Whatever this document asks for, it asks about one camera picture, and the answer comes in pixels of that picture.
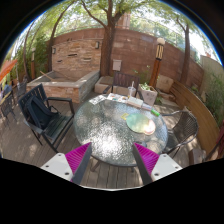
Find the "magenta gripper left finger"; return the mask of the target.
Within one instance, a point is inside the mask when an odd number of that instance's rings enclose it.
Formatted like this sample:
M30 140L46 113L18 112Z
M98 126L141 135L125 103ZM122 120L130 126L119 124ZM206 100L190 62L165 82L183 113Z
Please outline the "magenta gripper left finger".
M87 143L63 154L57 153L41 168L65 180L79 185L84 176L90 156L92 144Z

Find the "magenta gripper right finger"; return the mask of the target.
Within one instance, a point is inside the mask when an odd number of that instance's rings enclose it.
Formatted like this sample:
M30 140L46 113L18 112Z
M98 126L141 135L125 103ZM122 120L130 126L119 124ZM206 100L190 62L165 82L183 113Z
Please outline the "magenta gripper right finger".
M182 169L182 167L169 155L158 155L138 143L133 144L132 153L139 168L144 185L152 183Z

